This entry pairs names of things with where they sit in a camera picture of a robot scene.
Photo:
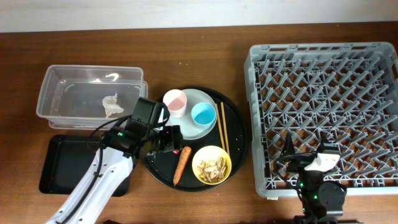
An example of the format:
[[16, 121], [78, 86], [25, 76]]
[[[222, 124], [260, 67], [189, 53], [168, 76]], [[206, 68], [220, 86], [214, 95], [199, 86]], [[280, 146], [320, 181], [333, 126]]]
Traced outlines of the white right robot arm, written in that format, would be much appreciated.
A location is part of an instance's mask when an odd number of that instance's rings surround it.
[[[321, 137], [315, 151], [297, 153], [291, 135], [286, 135], [281, 155], [275, 160], [274, 172], [296, 191], [302, 203], [303, 214], [294, 216], [293, 223], [338, 223], [348, 190], [339, 182], [325, 180], [324, 175], [336, 166], [340, 157], [338, 145], [325, 136]], [[287, 173], [298, 175], [295, 186], [280, 174], [278, 165], [282, 164], [287, 164]]]

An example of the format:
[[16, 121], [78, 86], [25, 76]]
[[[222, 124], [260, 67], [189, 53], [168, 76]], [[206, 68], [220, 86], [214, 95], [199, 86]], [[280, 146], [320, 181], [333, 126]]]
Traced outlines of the pink cup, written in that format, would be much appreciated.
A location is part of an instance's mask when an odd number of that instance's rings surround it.
[[186, 113], [187, 96], [182, 90], [169, 90], [163, 97], [163, 103], [174, 118], [181, 118]]

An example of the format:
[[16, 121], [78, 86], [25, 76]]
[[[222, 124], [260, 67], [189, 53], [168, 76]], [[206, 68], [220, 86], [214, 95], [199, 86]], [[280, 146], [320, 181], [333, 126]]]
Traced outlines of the orange carrot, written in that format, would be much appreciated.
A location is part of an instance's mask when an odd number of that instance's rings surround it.
[[190, 154], [192, 153], [192, 149], [188, 146], [185, 146], [180, 153], [180, 157], [178, 160], [177, 168], [174, 173], [173, 184], [177, 185], [180, 181], [184, 168], [188, 162]]

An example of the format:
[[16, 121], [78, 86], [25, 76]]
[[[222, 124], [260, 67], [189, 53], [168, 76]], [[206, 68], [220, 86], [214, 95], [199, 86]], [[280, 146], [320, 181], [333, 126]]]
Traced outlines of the blue cup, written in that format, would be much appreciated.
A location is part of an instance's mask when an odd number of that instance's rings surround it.
[[197, 103], [191, 110], [191, 117], [198, 129], [208, 129], [216, 119], [215, 107], [210, 103]]

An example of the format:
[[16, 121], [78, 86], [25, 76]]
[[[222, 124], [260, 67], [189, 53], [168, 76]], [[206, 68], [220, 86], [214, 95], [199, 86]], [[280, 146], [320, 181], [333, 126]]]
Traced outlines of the pile of peanut shells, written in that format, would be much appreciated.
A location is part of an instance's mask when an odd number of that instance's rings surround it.
[[209, 161], [201, 161], [197, 165], [198, 175], [206, 183], [215, 184], [226, 177], [228, 165], [224, 157]]

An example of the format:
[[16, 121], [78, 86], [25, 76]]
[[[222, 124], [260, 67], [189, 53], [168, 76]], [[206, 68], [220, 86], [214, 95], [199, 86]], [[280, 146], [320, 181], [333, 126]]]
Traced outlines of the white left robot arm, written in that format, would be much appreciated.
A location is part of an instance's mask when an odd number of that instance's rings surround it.
[[156, 118], [150, 123], [130, 116], [112, 120], [114, 125], [102, 135], [87, 172], [47, 223], [95, 223], [137, 161], [181, 149], [180, 126], [166, 122]]

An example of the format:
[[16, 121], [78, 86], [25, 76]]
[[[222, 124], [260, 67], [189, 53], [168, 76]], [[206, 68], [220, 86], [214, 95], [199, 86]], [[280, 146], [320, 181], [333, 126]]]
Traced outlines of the yellow bowl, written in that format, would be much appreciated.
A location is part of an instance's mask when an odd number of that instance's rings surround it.
[[[228, 169], [227, 169], [226, 177], [224, 177], [220, 182], [216, 182], [215, 184], [210, 184], [210, 183], [204, 182], [203, 180], [201, 180], [201, 178], [198, 175], [197, 165], [199, 165], [199, 163], [201, 161], [209, 161], [209, 160], [217, 159], [219, 156], [224, 157], [227, 161]], [[224, 151], [222, 148], [220, 148], [218, 146], [205, 146], [195, 153], [193, 160], [192, 160], [192, 170], [193, 170], [193, 173], [195, 174], [196, 178], [199, 181], [203, 182], [204, 184], [218, 185], [218, 184], [224, 182], [231, 174], [231, 171], [232, 171], [231, 158], [226, 151]]]

